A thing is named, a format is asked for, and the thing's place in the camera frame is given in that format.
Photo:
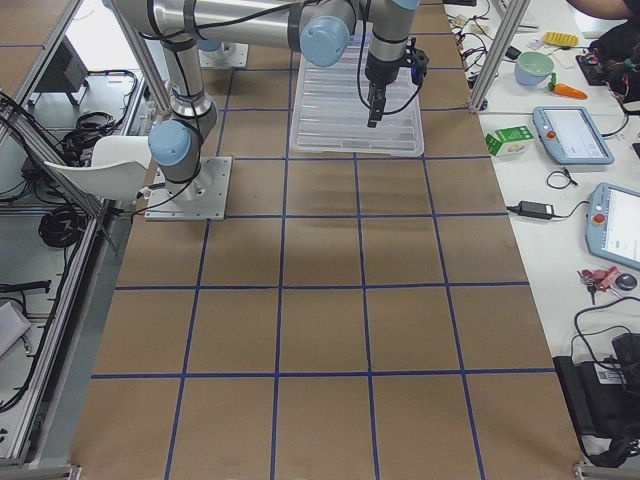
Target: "person's arm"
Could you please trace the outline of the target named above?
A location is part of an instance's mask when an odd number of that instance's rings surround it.
[[[592,17],[608,20],[633,18],[640,14],[640,0],[567,0]]]

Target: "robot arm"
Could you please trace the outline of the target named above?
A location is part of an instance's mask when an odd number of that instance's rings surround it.
[[[415,59],[407,53],[407,41],[419,0],[112,2],[142,36],[162,43],[174,120],[155,127],[149,144],[167,184],[172,191],[179,191],[184,201],[196,198],[201,180],[200,147],[217,119],[215,103],[204,89],[197,40],[288,48],[327,67],[342,56],[356,22],[368,20],[373,23],[373,38],[365,70],[370,81],[369,104],[365,104],[370,108],[371,127],[382,119],[385,89],[395,81],[399,68],[415,69]]]

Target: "metal base plate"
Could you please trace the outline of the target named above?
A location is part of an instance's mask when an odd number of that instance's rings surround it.
[[[246,68],[249,57],[249,45],[236,43],[235,51],[228,56],[211,58],[200,52],[200,67],[203,70],[224,70],[228,68]]]
[[[202,168],[209,170],[213,184],[204,194],[193,202],[167,202],[157,208],[147,210],[144,214],[151,221],[183,221],[183,220],[223,220],[227,206],[227,193],[231,177],[231,157],[203,157],[200,159]],[[164,175],[160,170],[156,173],[155,183],[164,182]],[[149,205],[156,205],[168,198],[167,190],[162,188],[152,190]]]

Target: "metal post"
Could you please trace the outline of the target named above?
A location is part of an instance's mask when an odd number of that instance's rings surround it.
[[[591,465],[576,465],[576,476],[580,480],[594,478],[600,480],[638,480],[640,471],[623,468],[593,467]]]
[[[0,480],[77,480],[80,476],[78,467],[20,469],[0,472]]]
[[[113,10],[116,20],[120,24],[122,33],[127,39],[127,43],[133,52],[133,56],[138,62],[140,70],[142,70],[142,74],[149,85],[149,90],[151,90],[151,94],[156,100],[158,106],[157,113],[161,115],[169,113],[171,111],[169,93],[165,88],[160,72],[158,72],[158,67],[156,67],[155,62],[153,61],[149,47],[145,43],[144,39],[140,37],[138,32],[134,30],[129,22],[127,22],[127,20],[122,16],[115,3],[111,3],[111,9]]]
[[[498,27],[495,40],[493,41],[487,59],[484,62],[484,66],[478,75],[478,79],[471,92],[471,98],[469,99],[469,109],[472,112],[479,112],[484,103],[484,99],[491,88],[493,79],[500,67],[500,62],[506,53],[511,40],[524,17],[524,13],[529,6],[529,0],[511,0],[509,8],[505,12],[502,22]]]

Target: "clear plastic container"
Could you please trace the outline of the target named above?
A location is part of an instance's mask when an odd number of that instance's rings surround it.
[[[358,152],[415,157],[424,151],[418,97],[402,112],[388,115],[376,128],[367,127],[369,110],[358,97],[356,74],[360,39],[352,37],[342,58],[328,68],[300,62],[290,145],[300,152]],[[364,74],[368,38],[360,73],[366,99],[369,81]],[[387,87],[385,111],[402,107],[413,95],[409,68],[401,68],[398,79]]]

